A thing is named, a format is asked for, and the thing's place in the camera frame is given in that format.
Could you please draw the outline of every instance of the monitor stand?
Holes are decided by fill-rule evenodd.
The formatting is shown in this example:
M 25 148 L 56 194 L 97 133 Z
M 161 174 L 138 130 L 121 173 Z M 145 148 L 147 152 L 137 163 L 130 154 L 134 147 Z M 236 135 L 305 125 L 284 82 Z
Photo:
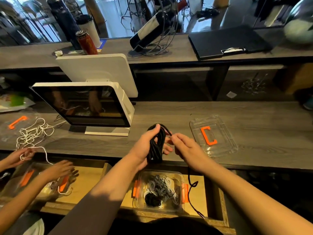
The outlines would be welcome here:
M 130 128 L 119 127 L 92 127 L 87 126 L 85 134 L 88 135 L 108 135 L 108 136 L 128 136 Z

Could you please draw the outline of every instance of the black cord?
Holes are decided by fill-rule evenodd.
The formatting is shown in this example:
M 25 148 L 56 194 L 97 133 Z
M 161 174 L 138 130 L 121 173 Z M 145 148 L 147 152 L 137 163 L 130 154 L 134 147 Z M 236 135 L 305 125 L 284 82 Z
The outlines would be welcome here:
M 159 124 L 159 125 L 161 126 L 161 128 L 158 134 L 156 135 L 157 142 L 154 141 L 154 138 L 150 140 L 150 150 L 147 156 L 148 163 L 161 163 L 162 162 L 162 153 L 163 153 L 162 150 L 163 150 L 163 145 L 164 145 L 165 138 L 166 138 L 165 130 L 168 132 L 170 136 L 172 136 L 170 131 L 163 124 Z M 149 127 L 148 130 L 154 129 L 155 126 L 156 124 Z
M 190 201 L 190 199 L 189 199 L 189 194 L 190 194 L 191 188 L 196 187 L 196 186 L 198 185 L 198 183 L 199 183 L 198 181 L 195 181 L 194 183 L 191 184 L 191 181 L 190 181 L 190 168 L 189 168 L 189 167 L 188 167 L 188 182 L 189 182 L 189 185 L 190 185 L 190 188 L 189 188 L 189 191 L 188 191 L 188 201 L 189 201 L 189 204 L 190 204 L 191 207 L 194 209 L 194 211 L 197 212 L 197 214 L 198 214 L 200 217 L 205 218 L 204 215 L 203 215 L 200 211 L 198 211 L 198 210 L 196 210 L 196 209 L 194 208 L 194 206 L 191 204 L 191 201 Z

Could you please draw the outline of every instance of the person's right hand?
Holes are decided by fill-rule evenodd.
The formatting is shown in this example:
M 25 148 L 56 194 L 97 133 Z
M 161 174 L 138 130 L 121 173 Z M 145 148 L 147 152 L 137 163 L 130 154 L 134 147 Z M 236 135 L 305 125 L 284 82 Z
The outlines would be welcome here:
M 73 170 L 73 163 L 68 160 L 63 160 L 45 169 L 38 176 L 40 176 L 46 183 L 49 183 L 60 177 L 71 174 Z
M 173 134 L 171 141 L 175 145 L 175 153 L 184 159 L 190 168 L 203 174 L 205 162 L 210 158 L 196 141 L 181 133 Z

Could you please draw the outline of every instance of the black clipboard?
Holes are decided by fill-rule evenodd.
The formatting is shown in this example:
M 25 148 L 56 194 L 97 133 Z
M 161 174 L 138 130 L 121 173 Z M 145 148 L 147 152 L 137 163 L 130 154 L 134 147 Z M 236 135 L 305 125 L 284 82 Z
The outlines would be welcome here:
M 188 38 L 198 60 L 272 50 L 269 43 L 246 25 L 191 33 Z

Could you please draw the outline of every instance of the soda can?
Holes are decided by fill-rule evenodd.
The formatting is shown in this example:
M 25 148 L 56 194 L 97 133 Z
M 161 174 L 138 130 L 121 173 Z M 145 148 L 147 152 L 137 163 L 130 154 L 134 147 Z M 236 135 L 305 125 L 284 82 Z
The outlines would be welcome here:
M 76 38 L 79 42 L 81 48 L 85 51 L 87 55 L 97 55 L 98 51 L 93 43 L 90 35 L 84 30 L 80 30 L 76 32 Z

